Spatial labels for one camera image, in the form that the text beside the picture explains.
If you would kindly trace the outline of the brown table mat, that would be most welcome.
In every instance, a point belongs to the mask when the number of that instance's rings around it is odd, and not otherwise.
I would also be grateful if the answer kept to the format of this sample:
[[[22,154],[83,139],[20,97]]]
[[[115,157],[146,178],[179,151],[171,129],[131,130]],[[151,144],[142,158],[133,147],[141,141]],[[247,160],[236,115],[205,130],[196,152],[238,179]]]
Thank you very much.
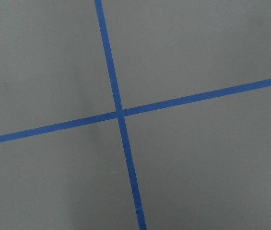
[[[271,79],[271,0],[104,0],[124,109]],[[0,0],[0,136],[115,111],[92,0]],[[271,230],[271,86],[125,118],[149,230]],[[0,143],[0,230],[137,230],[116,119]]]

